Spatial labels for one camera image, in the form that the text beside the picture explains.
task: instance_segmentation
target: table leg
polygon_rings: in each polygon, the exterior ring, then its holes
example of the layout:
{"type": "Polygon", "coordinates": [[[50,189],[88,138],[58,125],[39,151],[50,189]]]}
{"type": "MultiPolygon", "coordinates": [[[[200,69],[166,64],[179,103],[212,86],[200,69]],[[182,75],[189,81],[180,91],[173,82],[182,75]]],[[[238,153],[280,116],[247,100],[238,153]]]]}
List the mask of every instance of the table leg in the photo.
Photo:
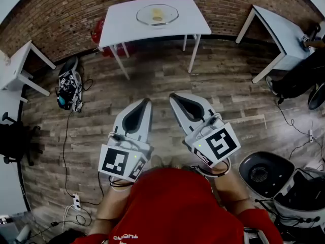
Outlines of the table leg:
{"type": "Polygon", "coordinates": [[[253,83],[258,83],[263,79],[272,69],[285,57],[285,53],[281,52],[269,65],[266,66],[255,78],[253,78],[253,83]]]}
{"type": "Polygon", "coordinates": [[[117,52],[116,52],[116,50],[115,50],[115,48],[114,48],[114,45],[111,45],[111,46],[110,46],[110,49],[111,49],[111,51],[112,51],[112,53],[113,53],[113,55],[114,55],[114,57],[115,57],[117,63],[119,64],[120,68],[122,69],[124,75],[126,76],[126,78],[127,78],[128,80],[130,80],[130,78],[129,78],[129,76],[128,76],[128,74],[127,74],[127,72],[126,72],[126,70],[125,70],[125,68],[124,68],[124,66],[123,66],[123,63],[121,62],[120,57],[117,55],[117,52]]]}
{"type": "Polygon", "coordinates": [[[125,52],[126,57],[130,58],[130,55],[129,55],[128,51],[127,51],[127,48],[125,46],[125,43],[122,43],[122,47],[124,49],[124,52],[125,52]]]}
{"type": "Polygon", "coordinates": [[[43,89],[42,87],[38,86],[37,84],[35,84],[34,82],[32,82],[31,80],[29,80],[28,78],[26,78],[25,76],[19,74],[18,75],[18,79],[27,84],[28,86],[32,87],[33,89],[37,90],[38,92],[46,95],[46,96],[49,96],[50,95],[50,92],[48,92],[47,90],[43,89]]]}
{"type": "Polygon", "coordinates": [[[185,51],[185,47],[186,47],[186,40],[187,40],[187,35],[184,35],[184,42],[183,42],[183,51],[185,51]]]}
{"type": "Polygon", "coordinates": [[[31,73],[28,73],[26,70],[22,70],[21,74],[23,74],[28,79],[33,79],[34,78],[34,76],[31,73]]]}
{"type": "Polygon", "coordinates": [[[16,100],[20,100],[24,103],[28,103],[28,100],[23,98],[23,97],[20,97],[20,96],[16,96],[14,94],[14,92],[10,91],[10,90],[7,90],[7,89],[4,89],[4,90],[0,90],[2,91],[3,93],[7,94],[9,97],[13,98],[13,99],[16,99],[16,100]]]}
{"type": "Polygon", "coordinates": [[[255,13],[255,9],[253,8],[253,9],[250,11],[250,13],[249,13],[249,15],[248,15],[248,17],[247,17],[247,19],[246,19],[246,21],[245,21],[245,23],[244,23],[242,29],[240,30],[240,32],[239,32],[239,34],[238,34],[238,36],[237,36],[237,39],[235,40],[236,43],[240,43],[240,41],[241,41],[242,38],[244,37],[244,35],[245,35],[245,33],[246,33],[248,27],[249,27],[250,24],[252,23],[252,20],[253,20],[255,14],[256,14],[256,13],[255,13]]]}
{"type": "Polygon", "coordinates": [[[36,53],[36,55],[41,58],[48,66],[50,66],[52,69],[55,69],[56,66],[38,49],[36,46],[31,43],[30,44],[31,50],[36,53]]]}
{"type": "Polygon", "coordinates": [[[189,63],[188,73],[192,72],[192,67],[193,67],[195,56],[197,54],[198,46],[199,46],[199,43],[200,43],[200,38],[201,38],[201,35],[197,35],[194,50],[193,50],[193,54],[192,54],[192,58],[191,58],[191,62],[189,63]]]}

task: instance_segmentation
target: power strip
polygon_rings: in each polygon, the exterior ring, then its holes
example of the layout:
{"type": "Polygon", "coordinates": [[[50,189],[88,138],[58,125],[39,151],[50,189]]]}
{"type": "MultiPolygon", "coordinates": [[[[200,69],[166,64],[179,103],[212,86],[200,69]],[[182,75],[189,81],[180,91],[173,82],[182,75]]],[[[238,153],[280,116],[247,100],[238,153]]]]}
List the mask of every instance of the power strip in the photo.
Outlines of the power strip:
{"type": "Polygon", "coordinates": [[[309,132],[309,143],[312,143],[314,141],[313,131],[310,129],[308,132],[309,132]]]}
{"type": "Polygon", "coordinates": [[[80,197],[78,194],[73,194],[73,208],[75,210],[81,210],[80,197]]]}

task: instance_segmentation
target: brick wall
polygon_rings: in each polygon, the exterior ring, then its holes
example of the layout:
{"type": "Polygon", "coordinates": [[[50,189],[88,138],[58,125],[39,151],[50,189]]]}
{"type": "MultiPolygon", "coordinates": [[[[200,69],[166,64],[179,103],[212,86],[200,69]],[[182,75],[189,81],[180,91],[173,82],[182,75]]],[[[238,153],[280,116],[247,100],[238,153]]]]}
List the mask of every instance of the brick wall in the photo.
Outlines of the brick wall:
{"type": "MultiPolygon", "coordinates": [[[[0,26],[0,49],[12,55],[29,39],[52,61],[94,48],[90,30],[110,5],[131,0],[22,0],[0,26]]],[[[308,0],[195,0],[213,34],[236,36],[251,5],[274,11],[306,29],[321,21],[308,0]]],[[[248,36],[264,39],[256,23],[248,36]]]]}

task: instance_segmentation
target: chair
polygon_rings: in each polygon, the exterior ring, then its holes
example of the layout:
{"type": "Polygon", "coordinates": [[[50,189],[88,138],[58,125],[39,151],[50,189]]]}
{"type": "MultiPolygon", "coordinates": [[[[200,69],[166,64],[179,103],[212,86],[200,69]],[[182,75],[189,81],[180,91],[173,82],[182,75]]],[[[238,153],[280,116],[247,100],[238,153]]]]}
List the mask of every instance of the chair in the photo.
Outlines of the chair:
{"type": "Polygon", "coordinates": [[[8,112],[2,116],[2,121],[9,120],[11,125],[0,125],[0,154],[4,155],[4,162],[19,163],[24,154],[27,156],[28,164],[34,165],[34,162],[30,160],[30,150],[33,149],[42,154],[43,151],[35,147],[30,141],[35,133],[36,129],[41,129],[36,126],[32,130],[29,127],[24,127],[22,122],[17,122],[8,117],[8,112]]]}

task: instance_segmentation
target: red fire extinguisher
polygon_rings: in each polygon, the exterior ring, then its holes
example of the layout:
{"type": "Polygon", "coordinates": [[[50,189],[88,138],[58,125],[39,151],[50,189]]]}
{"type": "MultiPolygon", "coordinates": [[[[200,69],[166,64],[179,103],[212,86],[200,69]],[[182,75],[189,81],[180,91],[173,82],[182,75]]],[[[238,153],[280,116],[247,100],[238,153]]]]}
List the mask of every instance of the red fire extinguisher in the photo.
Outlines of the red fire extinguisher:
{"type": "MultiPolygon", "coordinates": [[[[99,20],[95,26],[94,31],[90,32],[90,35],[91,35],[92,40],[97,44],[97,48],[102,52],[104,57],[106,57],[106,56],[114,57],[114,55],[109,47],[101,48],[99,46],[104,22],[105,22],[104,19],[99,20]]],[[[129,53],[129,55],[131,55],[135,52],[135,47],[133,45],[131,45],[130,43],[126,43],[125,46],[126,46],[126,49],[129,53]]],[[[121,44],[118,44],[115,49],[116,49],[118,56],[125,56],[125,52],[124,52],[124,49],[121,44]]]]}

